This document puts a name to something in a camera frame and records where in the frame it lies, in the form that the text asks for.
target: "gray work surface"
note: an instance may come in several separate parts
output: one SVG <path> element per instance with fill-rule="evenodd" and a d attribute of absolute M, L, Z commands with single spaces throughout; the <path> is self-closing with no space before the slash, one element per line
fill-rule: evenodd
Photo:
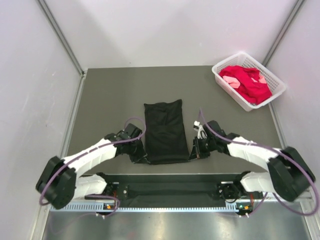
<path fill-rule="evenodd" d="M 301 211 L 299 203 L 293 209 Z M 43 240 L 311 240 L 305 219 L 277 202 L 264 202 L 250 218 L 235 213 L 119 212 L 94 214 L 68 223 L 81 212 L 50 212 Z"/>
<path fill-rule="evenodd" d="M 200 107 L 206 120 L 216 120 L 227 134 L 237 133 L 248 140 L 280 147 L 269 107 L 243 110 L 215 82 L 211 66 L 100 68 L 87 72 L 68 155 L 90 147 L 109 133 L 117 133 L 132 116 L 144 119 L 144 103 L 170 103 L 177 99 L 182 99 L 189 151 L 196 135 L 193 124 Z M 133 123 L 142 127 L 138 121 Z M 121 155 L 88 173 L 225 174 L 247 170 L 263 172 L 245 160 L 215 151 L 207 159 L 164 165 L 133 164 L 127 155 Z"/>

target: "red garment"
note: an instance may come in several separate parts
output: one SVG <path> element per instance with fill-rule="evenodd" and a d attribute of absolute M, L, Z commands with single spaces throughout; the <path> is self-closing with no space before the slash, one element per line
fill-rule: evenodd
<path fill-rule="evenodd" d="M 241 83 L 236 90 L 245 100 L 251 104 L 260 104 L 270 98 L 272 93 L 266 83 L 259 82 L 260 71 L 256 68 L 245 68 L 242 66 L 227 66 L 219 75 L 238 79 Z"/>

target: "black cloth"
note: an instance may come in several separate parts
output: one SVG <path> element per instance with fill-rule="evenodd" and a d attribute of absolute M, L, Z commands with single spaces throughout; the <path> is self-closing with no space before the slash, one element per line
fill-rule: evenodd
<path fill-rule="evenodd" d="M 150 164 L 188 162 L 182 100 L 144 104 L 145 151 Z"/>

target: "purple cable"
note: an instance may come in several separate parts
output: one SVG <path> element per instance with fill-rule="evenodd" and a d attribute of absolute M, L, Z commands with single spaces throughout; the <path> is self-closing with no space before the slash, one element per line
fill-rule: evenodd
<path fill-rule="evenodd" d="M 100 148 L 103 148 L 103 147 L 106 147 L 106 146 L 109 146 L 109 145 L 114 145 L 114 144 L 124 144 L 124 143 L 129 143 L 129 142 L 133 142 L 135 140 L 138 140 L 140 139 L 143 135 L 145 135 L 146 133 L 146 123 L 145 121 L 143 121 L 141 118 L 139 117 L 131 117 L 131 119 L 137 119 L 139 121 L 141 121 L 143 123 L 143 131 L 142 133 L 137 136 L 137 137 L 134 137 L 132 139 L 127 139 L 127 140 L 120 140 L 120 141 L 114 141 L 114 142 L 108 142 L 108 143 L 105 143 L 105 144 L 102 144 L 100 146 L 98 146 L 96 149 L 100 149 Z M 71 161 L 67 162 L 66 164 L 64 164 L 62 167 L 60 167 L 53 175 L 52 177 L 50 178 L 50 180 L 47 182 L 47 184 L 45 185 L 41 195 L 40 195 L 40 199 L 39 199 L 39 204 L 41 206 L 45 206 L 45 205 L 48 205 L 49 202 L 43 202 L 44 198 L 45 198 L 45 194 L 49 188 L 49 186 L 52 184 L 52 182 L 54 181 L 54 179 L 67 167 L 69 166 L 70 164 L 72 164 L 73 162 L 79 160 L 80 158 L 82 158 L 83 156 L 86 156 L 88 155 L 90 152 L 92 152 L 91 150 L 87 151 L 87 152 L 84 152 L 83 154 L 79 155 L 79 156 L 76 156 L 74 159 L 72 159 Z"/>
<path fill-rule="evenodd" d="M 241 141 L 233 141 L 233 140 L 230 140 L 226 137 L 223 137 L 221 135 L 219 135 L 217 132 L 215 132 L 207 123 L 206 119 L 205 119 L 205 116 L 204 116 L 204 113 L 202 111 L 202 109 L 200 108 L 200 111 L 199 111 L 199 115 L 201 116 L 202 120 L 204 121 L 204 124 L 206 125 L 206 127 L 210 130 L 210 132 L 212 132 L 215 136 L 217 136 L 218 138 L 222 139 L 222 140 L 225 140 L 229 143 L 233 143 L 233 144 L 239 144 L 239 145 L 248 145 L 247 142 L 241 142 Z M 262 145 L 262 144 L 259 144 L 259 143 L 250 143 L 249 144 L 250 146 L 255 146 L 255 147 L 259 147 L 259 148 L 264 148 L 264 149 L 267 149 L 273 153 L 276 153 L 278 155 L 280 155 L 281 157 L 285 158 L 286 160 L 288 160 L 290 163 L 292 163 L 297 169 L 299 169 L 299 171 L 301 171 L 301 173 L 305 176 L 305 178 L 308 180 L 308 182 L 310 183 L 310 186 L 312 188 L 312 190 L 314 191 L 314 196 L 315 196 L 315 207 L 314 209 L 311 211 L 311 212 L 308 212 L 308 213 L 303 213 L 303 212 L 299 212 L 299 211 L 296 211 L 294 209 L 292 209 L 291 207 L 287 206 L 286 204 L 284 204 L 275 194 L 274 194 L 274 197 L 279 201 L 279 203 L 284 206 L 286 209 L 290 210 L 291 212 L 295 213 L 295 214 L 299 214 L 299 215 L 302 215 L 302 216 L 312 216 L 314 215 L 318 209 L 319 209 L 319 205 L 320 205 L 320 196 L 319 196 L 319 193 L 318 193 L 318 190 L 317 190 L 317 187 L 316 185 L 314 184 L 314 182 L 312 181 L 312 179 L 310 178 L 310 176 L 307 174 L 307 172 L 298 164 L 296 163 L 291 157 L 283 154 L 282 152 L 276 150 L 276 149 L 273 149 L 272 147 L 270 146 L 266 146 L 266 145 Z"/>
<path fill-rule="evenodd" d="M 118 210 L 118 208 L 120 207 L 120 200 L 114 196 L 105 196 L 105 195 L 88 195 L 90 197 L 95 197 L 95 198 L 100 198 L 100 199 L 112 199 L 115 201 L 115 208 L 113 209 L 113 211 L 111 213 L 109 213 L 108 215 L 104 215 L 105 218 L 108 218 L 110 216 L 112 216 L 113 214 L 116 213 L 116 211 Z M 79 219 L 85 217 L 85 216 L 89 216 L 89 215 L 96 215 L 96 213 L 94 212 L 87 212 L 84 213 L 80 216 L 77 216 L 75 219 L 71 220 L 70 222 L 68 222 L 63 229 L 60 229 L 59 231 L 54 231 L 53 228 L 53 224 L 52 224 L 52 218 L 49 220 L 49 226 L 50 226 L 50 231 L 53 235 L 59 235 L 60 233 L 62 233 L 64 230 L 66 230 L 68 227 L 70 227 L 74 222 L 78 221 Z"/>
<path fill-rule="evenodd" d="M 262 204 L 264 203 L 264 201 L 266 200 L 267 195 L 268 195 L 268 193 L 266 192 L 266 193 L 264 194 L 262 200 L 259 202 L 258 206 L 256 206 L 255 209 L 253 209 L 253 211 L 249 214 L 249 216 L 251 216 L 252 214 L 256 213 L 257 210 L 258 210 L 259 208 L 261 208 L 261 205 L 262 205 Z"/>
<path fill-rule="evenodd" d="M 124 123 L 124 128 L 126 128 L 127 126 L 128 126 L 128 124 L 129 124 L 129 122 L 132 120 L 132 119 L 137 119 L 136 117 L 129 117 L 128 119 L 127 119 L 127 121 L 125 121 L 125 123 Z"/>

